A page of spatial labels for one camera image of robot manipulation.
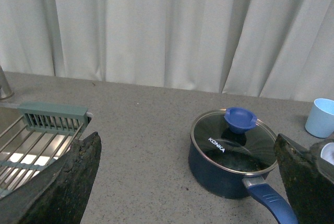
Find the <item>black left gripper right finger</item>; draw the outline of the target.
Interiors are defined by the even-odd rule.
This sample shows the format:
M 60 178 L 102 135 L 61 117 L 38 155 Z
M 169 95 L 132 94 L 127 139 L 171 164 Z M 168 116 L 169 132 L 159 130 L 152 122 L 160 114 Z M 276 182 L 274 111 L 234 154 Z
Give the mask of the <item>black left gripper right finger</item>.
M 327 144 L 333 139 L 309 149 L 283 134 L 275 141 L 280 175 L 299 223 L 333 223 L 333 164 L 320 157 Z

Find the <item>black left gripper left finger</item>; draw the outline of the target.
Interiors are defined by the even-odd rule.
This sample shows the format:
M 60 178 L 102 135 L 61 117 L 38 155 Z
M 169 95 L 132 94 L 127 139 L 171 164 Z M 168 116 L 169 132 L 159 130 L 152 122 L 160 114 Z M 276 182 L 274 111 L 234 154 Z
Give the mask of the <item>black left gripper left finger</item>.
M 93 132 L 27 183 L 1 199 L 1 223 L 80 223 L 101 157 Z

